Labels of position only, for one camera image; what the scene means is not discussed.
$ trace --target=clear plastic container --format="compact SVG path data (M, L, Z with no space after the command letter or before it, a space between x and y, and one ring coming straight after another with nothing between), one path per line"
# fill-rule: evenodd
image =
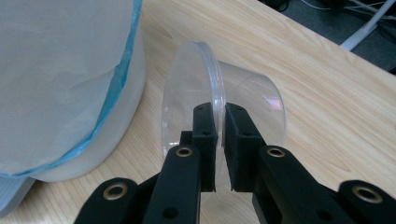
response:
M229 182L221 147L224 106L244 107L267 145L282 146L286 136L283 101L270 78L216 60L204 42L186 42L178 50L163 93L163 154L179 143L181 131L192 130L192 110L210 102L219 135L217 186Z

